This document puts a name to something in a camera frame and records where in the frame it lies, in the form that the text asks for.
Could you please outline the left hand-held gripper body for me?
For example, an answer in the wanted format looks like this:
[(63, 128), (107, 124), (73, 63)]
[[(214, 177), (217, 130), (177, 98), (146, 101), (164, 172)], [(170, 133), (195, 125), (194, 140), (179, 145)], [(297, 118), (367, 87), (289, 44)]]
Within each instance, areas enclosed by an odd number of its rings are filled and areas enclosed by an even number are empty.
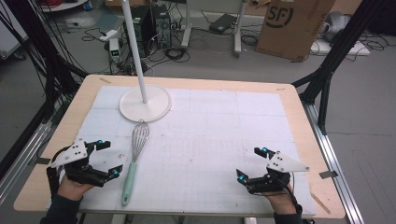
[(50, 167), (63, 167), (69, 180), (102, 187), (106, 183), (106, 174), (89, 165), (93, 151), (88, 150), (88, 144), (79, 139), (71, 146), (62, 148), (52, 158)]

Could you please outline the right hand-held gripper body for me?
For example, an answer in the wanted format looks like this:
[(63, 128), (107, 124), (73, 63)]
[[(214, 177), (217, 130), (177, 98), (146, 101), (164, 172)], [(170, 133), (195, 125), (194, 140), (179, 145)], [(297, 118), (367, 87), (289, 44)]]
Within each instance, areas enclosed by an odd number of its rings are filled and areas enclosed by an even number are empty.
[(294, 172), (308, 172), (310, 168), (287, 156), (280, 151), (274, 151), (271, 160), (266, 159), (267, 173), (263, 177), (248, 178), (246, 184), (250, 194), (274, 192), (284, 189), (290, 182), (290, 174)]

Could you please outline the metal whisk with green handle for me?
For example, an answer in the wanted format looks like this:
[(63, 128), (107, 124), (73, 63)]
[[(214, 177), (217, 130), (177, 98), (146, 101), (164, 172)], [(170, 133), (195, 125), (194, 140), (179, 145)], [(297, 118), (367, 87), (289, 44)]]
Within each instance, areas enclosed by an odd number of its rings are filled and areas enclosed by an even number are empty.
[(125, 177), (121, 195), (121, 205), (127, 206), (132, 195), (134, 177), (137, 167), (137, 159), (149, 138), (149, 125), (144, 120), (139, 120), (132, 132), (132, 160), (129, 164), (128, 173)]

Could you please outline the person's left hand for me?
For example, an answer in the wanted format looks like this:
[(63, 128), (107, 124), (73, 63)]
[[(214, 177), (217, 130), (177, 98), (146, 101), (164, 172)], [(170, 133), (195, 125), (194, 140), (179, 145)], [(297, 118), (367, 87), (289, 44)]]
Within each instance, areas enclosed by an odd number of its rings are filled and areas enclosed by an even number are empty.
[(93, 188), (93, 185), (80, 184), (69, 180), (65, 175), (58, 188), (57, 194), (71, 201), (79, 201), (83, 195)]

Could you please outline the person's right hand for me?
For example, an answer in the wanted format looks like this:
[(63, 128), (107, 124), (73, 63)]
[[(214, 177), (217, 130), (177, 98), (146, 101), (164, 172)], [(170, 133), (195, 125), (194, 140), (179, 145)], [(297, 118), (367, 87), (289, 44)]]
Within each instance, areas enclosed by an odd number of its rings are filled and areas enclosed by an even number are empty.
[(262, 194), (271, 204), (274, 212), (278, 215), (295, 215), (297, 209), (292, 198), (285, 189)]

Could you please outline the thin wooden strip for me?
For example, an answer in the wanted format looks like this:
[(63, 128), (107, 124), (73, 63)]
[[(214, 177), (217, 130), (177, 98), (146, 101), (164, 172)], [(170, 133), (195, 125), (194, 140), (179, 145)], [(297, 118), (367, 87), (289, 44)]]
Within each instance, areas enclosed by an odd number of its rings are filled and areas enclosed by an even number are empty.
[(331, 213), (331, 210), (322, 202), (322, 200), (317, 196), (317, 195), (315, 195), (314, 193), (310, 193), (311, 194), (311, 197), (314, 199), (314, 201), (327, 213), (327, 214), (330, 214)]

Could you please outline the white stand with round base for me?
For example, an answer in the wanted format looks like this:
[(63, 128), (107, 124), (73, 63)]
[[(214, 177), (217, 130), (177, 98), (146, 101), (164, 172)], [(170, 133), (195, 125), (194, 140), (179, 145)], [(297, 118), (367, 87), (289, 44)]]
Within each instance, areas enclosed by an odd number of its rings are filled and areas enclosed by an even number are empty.
[(153, 122), (161, 119), (169, 112), (172, 106), (171, 96), (163, 87), (145, 83), (129, 0), (121, 0), (121, 6), (133, 53), (138, 85), (121, 96), (120, 112), (131, 121), (142, 119), (145, 122)]

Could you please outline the white power strip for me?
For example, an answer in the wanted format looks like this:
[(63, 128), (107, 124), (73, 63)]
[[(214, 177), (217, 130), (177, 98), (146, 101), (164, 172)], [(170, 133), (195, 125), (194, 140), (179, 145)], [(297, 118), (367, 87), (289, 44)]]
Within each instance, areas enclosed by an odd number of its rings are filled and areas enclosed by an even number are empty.
[(108, 31), (105, 35), (102, 35), (99, 37), (101, 41), (107, 41), (109, 38), (112, 38), (114, 35), (116, 35), (118, 32), (116, 30), (110, 30)]

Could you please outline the white floor board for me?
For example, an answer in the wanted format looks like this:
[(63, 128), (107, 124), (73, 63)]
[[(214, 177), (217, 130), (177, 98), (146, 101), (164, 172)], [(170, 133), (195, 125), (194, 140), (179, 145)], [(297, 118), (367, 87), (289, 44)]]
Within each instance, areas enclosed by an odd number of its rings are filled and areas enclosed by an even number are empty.
[[(311, 46), (310, 52), (315, 55), (327, 55), (332, 49), (329, 42), (324, 39), (316, 40)], [(369, 56), (370, 50), (368, 50), (360, 41), (354, 44), (354, 47), (349, 51), (348, 55), (353, 56)]]

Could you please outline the brown cardboard box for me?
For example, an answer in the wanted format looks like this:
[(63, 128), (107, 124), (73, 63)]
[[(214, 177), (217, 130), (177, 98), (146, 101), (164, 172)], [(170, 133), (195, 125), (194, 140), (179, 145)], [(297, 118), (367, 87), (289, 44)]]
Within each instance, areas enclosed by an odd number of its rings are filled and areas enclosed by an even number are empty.
[(303, 61), (335, 0), (271, 0), (256, 50)]

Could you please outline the black computer tower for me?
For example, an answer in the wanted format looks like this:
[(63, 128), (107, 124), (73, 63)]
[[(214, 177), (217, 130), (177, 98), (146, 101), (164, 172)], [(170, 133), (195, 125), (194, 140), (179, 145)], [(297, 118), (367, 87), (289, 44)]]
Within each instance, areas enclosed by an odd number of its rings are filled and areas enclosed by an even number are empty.
[(151, 9), (150, 6), (135, 5), (131, 13), (139, 56), (144, 58), (149, 55), (149, 41), (154, 37)]
[(152, 13), (157, 33), (157, 44), (159, 49), (172, 47), (171, 20), (166, 5), (153, 5)]

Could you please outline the black flat device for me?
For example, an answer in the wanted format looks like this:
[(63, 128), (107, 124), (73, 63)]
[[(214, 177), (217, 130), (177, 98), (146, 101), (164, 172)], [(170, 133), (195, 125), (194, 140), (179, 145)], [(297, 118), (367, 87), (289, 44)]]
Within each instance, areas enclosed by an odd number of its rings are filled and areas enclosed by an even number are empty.
[(209, 25), (209, 31), (215, 34), (223, 34), (234, 28), (237, 18), (230, 14), (223, 14)]

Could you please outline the grey rounded object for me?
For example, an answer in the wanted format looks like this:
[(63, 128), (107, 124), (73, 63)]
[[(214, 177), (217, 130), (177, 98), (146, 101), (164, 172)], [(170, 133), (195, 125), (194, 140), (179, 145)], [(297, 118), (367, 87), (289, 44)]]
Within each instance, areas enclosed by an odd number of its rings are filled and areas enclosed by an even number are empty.
[(331, 12), (322, 25), (320, 33), (322, 37), (333, 42), (335, 37), (342, 32), (350, 21), (350, 17), (339, 11)]

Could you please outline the aluminium rail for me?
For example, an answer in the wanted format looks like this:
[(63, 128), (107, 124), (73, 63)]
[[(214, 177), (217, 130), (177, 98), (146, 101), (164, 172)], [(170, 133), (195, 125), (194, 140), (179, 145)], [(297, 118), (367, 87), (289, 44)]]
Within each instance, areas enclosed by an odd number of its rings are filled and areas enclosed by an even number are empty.
[(361, 211), (353, 197), (352, 191), (347, 183), (342, 167), (333, 150), (329, 136), (322, 132), (318, 125), (318, 111), (313, 105), (303, 103), (305, 113), (317, 138), (319, 148), (324, 157), (328, 170), (332, 172), (331, 179), (337, 189), (341, 203), (346, 211), (349, 224), (365, 224)]
[(0, 206), (14, 188), (18, 179), (28, 166), (28, 163), (44, 144), (44, 140), (49, 135), (51, 129), (52, 123), (48, 121), (47, 123), (40, 123), (27, 134), (27, 140), (21, 144), (21, 152), (15, 161), (11, 163), (5, 175), (0, 179)]

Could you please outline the black metal frame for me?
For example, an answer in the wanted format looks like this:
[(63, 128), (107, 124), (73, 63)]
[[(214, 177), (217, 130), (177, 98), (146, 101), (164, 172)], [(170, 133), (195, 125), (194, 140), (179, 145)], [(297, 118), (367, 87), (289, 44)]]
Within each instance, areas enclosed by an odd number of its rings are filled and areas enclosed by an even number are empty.
[(62, 95), (65, 97), (74, 95), (79, 89), (73, 74), (85, 78), (88, 73), (61, 56), (45, 30), (32, 0), (4, 0), (4, 2), (27, 34), (31, 44), (23, 39), (2, 12), (0, 12), (0, 21), (25, 48), (36, 72), (45, 79), (45, 103), (42, 111), (43, 120), (47, 122), (55, 112), (58, 98)]
[(320, 95), (317, 124), (324, 135), (327, 134), (326, 118), (332, 76), (386, 2), (387, 0), (362, 0), (318, 69), (291, 83), (295, 88), (307, 84), (299, 97), (308, 105), (313, 105)]

